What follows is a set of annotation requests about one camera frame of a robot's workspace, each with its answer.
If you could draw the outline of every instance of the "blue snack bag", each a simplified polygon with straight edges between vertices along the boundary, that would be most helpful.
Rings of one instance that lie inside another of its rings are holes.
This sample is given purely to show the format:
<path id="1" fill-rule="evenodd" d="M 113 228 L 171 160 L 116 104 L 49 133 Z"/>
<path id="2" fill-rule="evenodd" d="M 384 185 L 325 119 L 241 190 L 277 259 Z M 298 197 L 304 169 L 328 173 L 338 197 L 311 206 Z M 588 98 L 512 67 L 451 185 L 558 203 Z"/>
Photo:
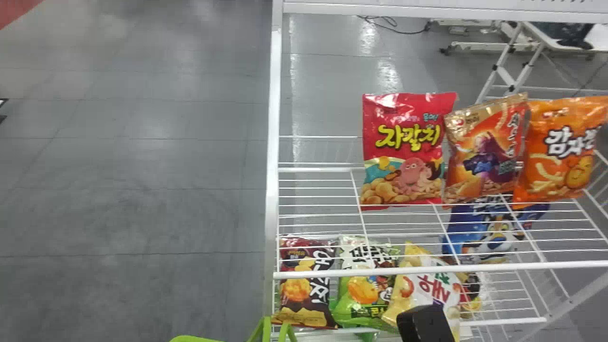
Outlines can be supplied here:
<path id="1" fill-rule="evenodd" d="M 546 210 L 548 204 L 535 204 L 515 213 L 518 220 L 525 221 L 521 222 L 522 227 L 529 229 Z M 447 236 L 449 241 L 442 238 L 442 253 L 452 254 L 453 247 L 464 264 L 505 262 L 508 252 L 517 249 L 515 242 L 525 238 L 500 197 L 483 197 L 472 204 L 455 206 Z"/>
<path id="2" fill-rule="evenodd" d="M 538 203 L 515 211 L 517 220 L 525 230 L 532 228 L 532 223 L 549 211 L 549 203 Z"/>

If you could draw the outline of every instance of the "orange snack bag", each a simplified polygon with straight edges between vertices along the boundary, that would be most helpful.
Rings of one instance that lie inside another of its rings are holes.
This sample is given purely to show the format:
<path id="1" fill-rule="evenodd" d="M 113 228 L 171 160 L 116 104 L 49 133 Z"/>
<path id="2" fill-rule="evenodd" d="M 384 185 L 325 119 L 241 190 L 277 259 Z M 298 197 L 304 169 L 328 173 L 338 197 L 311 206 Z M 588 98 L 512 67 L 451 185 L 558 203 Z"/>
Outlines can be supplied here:
<path id="1" fill-rule="evenodd" d="M 444 203 L 512 191 L 528 94 L 453 111 L 445 118 L 450 145 Z"/>
<path id="2" fill-rule="evenodd" d="M 514 202 L 548 202 L 582 194 L 593 169 L 593 149 L 606 122 L 608 96 L 530 101 L 523 169 Z M 530 203 L 515 204 L 514 209 Z"/>

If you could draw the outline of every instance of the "snack bag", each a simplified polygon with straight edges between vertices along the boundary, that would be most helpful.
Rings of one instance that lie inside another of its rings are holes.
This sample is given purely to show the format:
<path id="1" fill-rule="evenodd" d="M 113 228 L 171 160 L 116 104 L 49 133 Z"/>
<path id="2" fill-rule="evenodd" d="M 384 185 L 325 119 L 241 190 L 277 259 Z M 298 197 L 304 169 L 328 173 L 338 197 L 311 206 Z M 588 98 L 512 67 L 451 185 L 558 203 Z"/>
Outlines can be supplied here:
<path id="1" fill-rule="evenodd" d="M 455 92 L 363 95 L 362 210 L 441 203 L 443 116 Z"/>
<path id="2" fill-rule="evenodd" d="M 482 283 L 477 276 L 477 273 L 457 273 L 456 274 L 462 284 L 463 291 L 460 293 L 460 311 L 465 313 L 474 313 L 481 310 L 482 298 L 479 296 Z"/>
<path id="3" fill-rule="evenodd" d="M 517 220 L 525 230 L 532 228 L 534 221 L 540 219 L 547 211 L 550 205 L 548 203 L 538 203 L 527 206 L 523 209 L 515 210 Z"/>
<path id="4" fill-rule="evenodd" d="M 606 122 L 608 96 L 531 101 L 529 106 L 523 169 L 513 201 L 548 202 L 580 196 L 593 169 L 595 139 Z"/>
<path id="5" fill-rule="evenodd" d="M 301 237 L 281 239 L 281 271 L 325 271 L 334 263 L 334 248 L 327 241 Z M 329 309 L 330 279 L 284 279 L 280 283 L 281 308 L 272 317 L 275 324 L 337 329 Z"/>
<path id="6" fill-rule="evenodd" d="M 461 263 L 501 263 L 517 247 L 515 241 L 525 238 L 500 197 L 481 197 L 473 204 L 452 208 L 447 236 L 441 242 L 443 254 L 452 248 Z"/>
<path id="7" fill-rule="evenodd" d="M 439 258 L 432 257 L 424 248 L 406 243 L 406 256 L 399 267 L 444 266 Z M 382 320 L 397 326 L 397 315 L 419 305 L 435 304 L 443 308 L 455 341 L 460 341 L 460 309 L 458 303 L 463 293 L 459 278 L 454 273 L 400 274 L 388 309 Z"/>
<path id="8" fill-rule="evenodd" d="M 527 98 L 514 94 L 446 115 L 451 156 L 445 203 L 513 190 Z"/>
<path id="9" fill-rule="evenodd" d="M 370 241 L 365 237 L 342 236 L 342 269 L 395 267 L 399 249 L 389 244 Z M 334 319 L 342 325 L 362 325 L 381 328 L 380 319 L 386 310 L 393 291 L 395 276 L 342 277 L 338 290 L 339 300 L 333 310 Z"/>

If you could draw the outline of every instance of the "black snack bag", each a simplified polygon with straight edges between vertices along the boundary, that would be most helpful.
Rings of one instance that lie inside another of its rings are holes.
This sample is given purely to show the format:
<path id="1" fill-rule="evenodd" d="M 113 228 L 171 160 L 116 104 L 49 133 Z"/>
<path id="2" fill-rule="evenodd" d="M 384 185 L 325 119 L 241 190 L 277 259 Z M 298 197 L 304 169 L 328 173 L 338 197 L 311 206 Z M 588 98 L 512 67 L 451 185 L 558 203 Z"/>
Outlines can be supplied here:
<path id="1" fill-rule="evenodd" d="M 280 241 L 281 272 L 325 271 L 334 264 L 335 248 L 327 241 L 301 237 Z M 330 313 L 330 279 L 284 279 L 280 283 L 281 308 L 272 317 L 276 324 L 337 329 Z"/>

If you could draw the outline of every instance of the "metal leg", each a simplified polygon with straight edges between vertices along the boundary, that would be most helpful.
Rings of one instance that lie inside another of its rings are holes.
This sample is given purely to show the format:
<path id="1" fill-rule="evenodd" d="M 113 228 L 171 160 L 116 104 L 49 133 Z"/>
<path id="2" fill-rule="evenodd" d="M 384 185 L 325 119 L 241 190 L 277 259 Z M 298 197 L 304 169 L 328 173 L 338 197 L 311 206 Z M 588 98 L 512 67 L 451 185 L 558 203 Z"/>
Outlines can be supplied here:
<path id="1" fill-rule="evenodd" d="M 575 293 L 572 297 L 570 297 L 569 301 L 565 301 L 562 304 L 559 304 L 555 309 L 551 310 L 550 313 L 545 315 L 545 318 L 547 319 L 546 323 L 537 324 L 529 328 L 528 330 L 525 330 L 523 332 L 523 337 L 520 338 L 517 342 L 526 341 L 544 327 L 557 321 L 566 313 L 579 306 L 581 303 L 591 298 L 593 295 L 595 295 L 604 287 L 606 287 L 606 282 L 608 282 L 608 272 L 602 274 L 600 277 L 590 282 L 587 286 L 583 287 L 579 292 Z"/>
<path id="2" fill-rule="evenodd" d="M 488 80 L 483 85 L 482 91 L 479 93 L 479 96 L 477 96 L 477 100 L 475 101 L 475 103 L 482 103 L 483 100 L 485 99 L 485 97 L 488 95 L 490 88 L 492 88 L 494 81 L 496 81 L 496 75 L 497 75 L 498 68 L 502 68 L 502 66 L 506 62 L 506 59 L 508 58 L 508 55 L 513 52 L 513 50 L 514 50 L 513 46 L 514 46 L 515 42 L 517 41 L 517 37 L 521 33 L 522 28 L 523 28 L 523 25 L 521 25 L 521 23 L 519 23 L 517 25 L 517 27 L 515 28 L 515 31 L 513 32 L 513 37 L 511 37 L 511 40 L 509 40 L 509 44 L 507 44 L 505 46 L 505 48 L 502 50 L 502 53 L 500 54 L 500 57 L 498 58 L 498 61 L 496 62 L 496 64 L 494 64 L 492 66 L 492 73 L 490 73 Z"/>
<path id="3" fill-rule="evenodd" d="M 513 90 L 506 91 L 505 96 L 519 92 L 519 89 L 528 80 L 528 77 L 530 76 L 530 73 L 532 72 L 532 67 L 534 67 L 536 60 L 541 55 L 541 52 L 543 51 L 543 49 L 545 49 L 545 43 L 541 42 L 538 45 L 538 48 L 536 49 L 536 51 L 534 51 L 534 55 L 532 55 L 532 58 L 530 59 L 530 61 L 528 63 L 526 63 L 526 66 L 523 67 L 522 72 L 520 72 L 519 76 L 517 76 L 517 80 L 515 81 L 515 87 L 513 88 Z"/>

